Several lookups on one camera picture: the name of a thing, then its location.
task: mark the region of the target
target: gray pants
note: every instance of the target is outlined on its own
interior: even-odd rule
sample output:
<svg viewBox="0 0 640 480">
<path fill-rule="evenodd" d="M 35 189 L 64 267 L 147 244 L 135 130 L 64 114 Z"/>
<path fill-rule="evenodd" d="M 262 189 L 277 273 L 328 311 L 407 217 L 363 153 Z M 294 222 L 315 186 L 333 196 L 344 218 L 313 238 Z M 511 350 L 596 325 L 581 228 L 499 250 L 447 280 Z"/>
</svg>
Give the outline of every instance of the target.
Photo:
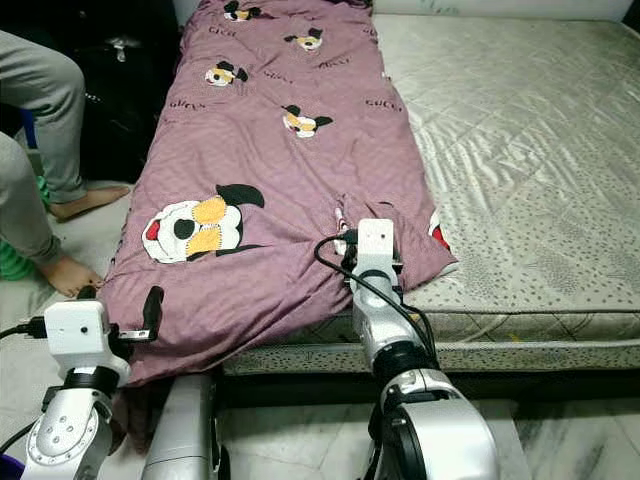
<svg viewBox="0 0 640 480">
<path fill-rule="evenodd" d="M 84 78 L 64 55 L 0 31 L 0 103 L 30 110 L 53 203 L 85 195 L 80 166 Z M 0 238 L 38 264 L 61 255 L 25 152 L 0 134 Z"/>
</svg>

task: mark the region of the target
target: red patch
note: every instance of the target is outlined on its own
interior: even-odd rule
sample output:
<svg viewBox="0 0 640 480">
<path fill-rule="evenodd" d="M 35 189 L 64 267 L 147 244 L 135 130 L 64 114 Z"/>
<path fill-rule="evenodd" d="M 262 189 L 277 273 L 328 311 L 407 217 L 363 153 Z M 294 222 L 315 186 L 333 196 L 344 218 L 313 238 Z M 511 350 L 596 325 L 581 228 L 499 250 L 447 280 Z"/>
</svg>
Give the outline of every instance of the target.
<svg viewBox="0 0 640 480">
<path fill-rule="evenodd" d="M 442 235 L 442 230 L 440 229 L 440 225 L 438 225 L 436 228 L 433 229 L 433 233 L 431 234 L 431 236 L 436 240 L 438 240 L 444 248 L 451 251 L 451 247 L 449 246 L 447 241 L 444 239 L 444 235 Z"/>
<path fill-rule="evenodd" d="M 160 230 L 160 220 L 154 220 L 149 229 L 147 230 L 147 240 L 157 240 L 158 231 Z"/>
</svg>

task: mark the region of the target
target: bed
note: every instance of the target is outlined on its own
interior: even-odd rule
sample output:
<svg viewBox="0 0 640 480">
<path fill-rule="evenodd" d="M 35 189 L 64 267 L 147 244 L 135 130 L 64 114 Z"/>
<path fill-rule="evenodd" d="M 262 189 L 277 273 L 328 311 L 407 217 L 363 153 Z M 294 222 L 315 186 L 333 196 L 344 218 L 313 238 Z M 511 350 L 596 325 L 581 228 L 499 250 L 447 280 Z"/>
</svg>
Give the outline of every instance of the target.
<svg viewBox="0 0 640 480">
<path fill-rule="evenodd" d="M 459 268 L 409 293 L 447 371 L 640 367 L 640 39 L 598 21 L 374 15 Z M 225 362 L 364 372 L 348 313 Z"/>
</svg>

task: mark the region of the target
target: person's leg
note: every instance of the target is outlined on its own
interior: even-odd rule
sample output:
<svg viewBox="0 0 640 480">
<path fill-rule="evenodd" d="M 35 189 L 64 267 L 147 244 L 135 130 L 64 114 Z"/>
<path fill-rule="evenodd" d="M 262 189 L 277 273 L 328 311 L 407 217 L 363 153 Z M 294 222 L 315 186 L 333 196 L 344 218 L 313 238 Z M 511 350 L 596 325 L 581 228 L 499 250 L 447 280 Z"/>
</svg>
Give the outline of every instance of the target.
<svg viewBox="0 0 640 480">
<path fill-rule="evenodd" d="M 80 178 L 84 77 L 72 60 L 0 31 L 0 102 L 33 113 L 51 212 L 58 218 L 127 193 L 122 187 L 87 191 Z"/>
<path fill-rule="evenodd" d="M 100 277 L 66 256 L 53 235 L 24 150 L 0 132 L 0 238 L 33 260 L 49 283 L 73 296 Z"/>
</svg>

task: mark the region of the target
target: bare foot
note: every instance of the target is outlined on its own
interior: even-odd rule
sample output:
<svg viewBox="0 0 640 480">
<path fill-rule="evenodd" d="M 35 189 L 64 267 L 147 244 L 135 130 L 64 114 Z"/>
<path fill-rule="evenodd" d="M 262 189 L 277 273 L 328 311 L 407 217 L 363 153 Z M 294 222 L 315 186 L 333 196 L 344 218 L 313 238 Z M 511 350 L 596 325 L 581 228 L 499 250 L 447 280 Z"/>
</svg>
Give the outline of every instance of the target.
<svg viewBox="0 0 640 480">
<path fill-rule="evenodd" d="M 67 297 L 75 297 L 85 285 L 98 288 L 103 283 L 96 272 L 66 255 L 56 263 L 38 268 L 49 283 Z"/>
<path fill-rule="evenodd" d="M 52 203 L 49 205 L 49 211 L 53 213 L 58 221 L 64 221 L 92 208 L 113 203 L 127 193 L 129 193 L 128 187 L 106 187 L 87 190 L 87 194 L 78 200 L 67 203 Z"/>
</svg>

